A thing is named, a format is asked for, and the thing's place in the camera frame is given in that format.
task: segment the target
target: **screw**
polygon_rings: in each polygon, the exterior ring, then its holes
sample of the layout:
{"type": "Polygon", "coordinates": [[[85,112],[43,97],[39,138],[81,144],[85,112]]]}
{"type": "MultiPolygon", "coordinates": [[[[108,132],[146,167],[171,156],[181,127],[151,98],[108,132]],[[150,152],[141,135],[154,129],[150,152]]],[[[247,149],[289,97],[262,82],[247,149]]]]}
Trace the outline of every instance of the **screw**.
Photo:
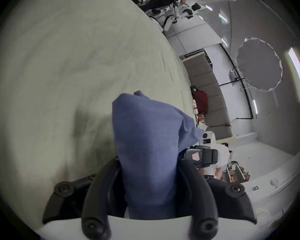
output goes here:
{"type": "Polygon", "coordinates": [[[104,233],[104,224],[98,219],[89,218],[85,221],[85,224],[87,225],[88,230],[96,233],[99,236],[101,236],[104,233]]]}
{"type": "Polygon", "coordinates": [[[91,175],[89,176],[89,179],[93,181],[93,179],[94,179],[96,176],[97,176],[97,175],[96,175],[95,173],[93,173],[93,174],[91,174],[91,175]]]}
{"type": "Polygon", "coordinates": [[[229,187],[229,190],[232,192],[232,193],[239,193],[240,192],[240,187],[238,185],[232,185],[229,187]]]}
{"type": "Polygon", "coordinates": [[[59,191],[61,192],[61,193],[66,193],[66,192],[68,192],[70,190],[70,187],[68,186],[68,185],[61,185],[60,187],[59,187],[59,191]]]}
{"type": "Polygon", "coordinates": [[[200,232],[204,234],[210,234],[217,227],[216,221],[212,219],[206,219],[200,223],[200,232]]]}

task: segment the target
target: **person's arm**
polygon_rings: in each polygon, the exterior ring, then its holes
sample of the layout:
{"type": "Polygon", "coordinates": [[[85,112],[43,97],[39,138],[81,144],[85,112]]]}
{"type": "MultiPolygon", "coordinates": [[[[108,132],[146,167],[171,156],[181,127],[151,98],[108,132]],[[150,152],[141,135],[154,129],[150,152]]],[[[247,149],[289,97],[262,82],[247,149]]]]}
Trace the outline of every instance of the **person's arm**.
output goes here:
{"type": "Polygon", "coordinates": [[[187,0],[181,0],[181,3],[182,3],[183,5],[185,5],[185,6],[188,6],[188,5],[187,5],[187,0]]]}
{"type": "Polygon", "coordinates": [[[216,175],[216,179],[219,180],[222,176],[222,168],[216,168],[214,175],[216,175]]]}

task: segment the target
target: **cable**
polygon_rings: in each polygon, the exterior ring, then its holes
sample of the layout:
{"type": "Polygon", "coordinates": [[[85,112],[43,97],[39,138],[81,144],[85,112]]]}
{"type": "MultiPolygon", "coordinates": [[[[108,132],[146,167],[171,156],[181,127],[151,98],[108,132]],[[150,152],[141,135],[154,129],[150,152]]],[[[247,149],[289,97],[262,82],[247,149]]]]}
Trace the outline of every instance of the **cable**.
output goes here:
{"type": "Polygon", "coordinates": [[[230,126],[230,127],[232,127],[231,124],[229,124],[229,123],[221,124],[221,125],[209,125],[208,127],[219,127],[219,126],[230,126]]]}
{"type": "Polygon", "coordinates": [[[231,20],[231,10],[230,10],[230,3],[228,0],[228,6],[229,6],[229,17],[230,17],[230,45],[229,45],[229,52],[231,52],[231,43],[232,43],[232,20],[231,20]]]}
{"type": "Polygon", "coordinates": [[[235,70],[235,72],[237,73],[238,77],[239,77],[239,80],[241,82],[241,85],[243,87],[243,90],[244,90],[244,94],[246,96],[246,99],[247,99],[247,102],[248,102],[248,107],[249,107],[249,112],[250,112],[250,118],[238,118],[237,119],[253,119],[253,113],[252,113],[252,108],[251,108],[251,104],[250,104],[250,101],[249,101],[249,97],[248,97],[248,93],[246,91],[246,89],[244,88],[244,83],[242,81],[242,78],[240,77],[239,73],[238,73],[238,70],[237,70],[237,67],[235,66],[235,64],[233,63],[231,57],[229,56],[229,54],[227,53],[226,49],[223,47],[223,45],[220,43],[219,44],[221,46],[221,48],[223,49],[224,53],[227,55],[229,61],[231,62],[232,66],[233,66],[233,69],[235,70]]]}
{"type": "Polygon", "coordinates": [[[231,81],[231,82],[226,82],[226,83],[220,84],[219,86],[221,87],[221,86],[225,86],[225,85],[227,85],[227,84],[232,84],[232,83],[236,83],[236,82],[239,82],[239,81],[240,81],[240,79],[238,79],[238,77],[236,77],[236,79],[237,79],[237,80],[234,80],[234,81],[231,81]]]}

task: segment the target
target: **floor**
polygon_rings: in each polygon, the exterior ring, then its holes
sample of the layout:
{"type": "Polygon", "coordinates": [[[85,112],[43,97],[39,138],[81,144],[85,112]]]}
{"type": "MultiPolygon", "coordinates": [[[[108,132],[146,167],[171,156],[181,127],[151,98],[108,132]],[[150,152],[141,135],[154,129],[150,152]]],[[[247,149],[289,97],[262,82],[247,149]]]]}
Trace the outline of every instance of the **floor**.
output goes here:
{"type": "Polygon", "coordinates": [[[233,151],[230,160],[237,161],[245,172],[249,172],[250,180],[272,172],[293,157],[259,141],[236,148],[231,148],[229,143],[229,149],[233,151]]]}

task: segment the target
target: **light gray fabric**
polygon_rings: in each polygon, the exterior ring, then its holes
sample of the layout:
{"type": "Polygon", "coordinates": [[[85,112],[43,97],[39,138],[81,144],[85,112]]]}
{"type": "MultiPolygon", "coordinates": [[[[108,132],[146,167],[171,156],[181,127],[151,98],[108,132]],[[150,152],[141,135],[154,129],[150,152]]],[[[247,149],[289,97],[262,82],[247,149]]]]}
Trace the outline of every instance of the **light gray fabric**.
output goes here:
{"type": "Polygon", "coordinates": [[[0,195],[30,228],[61,181],[116,155],[111,111],[136,90],[193,116],[185,67],[132,0],[20,0],[0,31],[0,195]]]}
{"type": "Polygon", "coordinates": [[[281,82],[281,60],[265,41],[249,38],[239,48],[237,62],[245,80],[260,91],[271,91],[281,82]]]}
{"type": "Polygon", "coordinates": [[[223,98],[220,86],[204,55],[191,58],[184,63],[187,69],[190,83],[204,91],[208,96],[208,113],[205,114],[207,131],[214,132],[216,139],[232,137],[230,126],[219,126],[229,124],[230,119],[226,102],[223,98]]]}

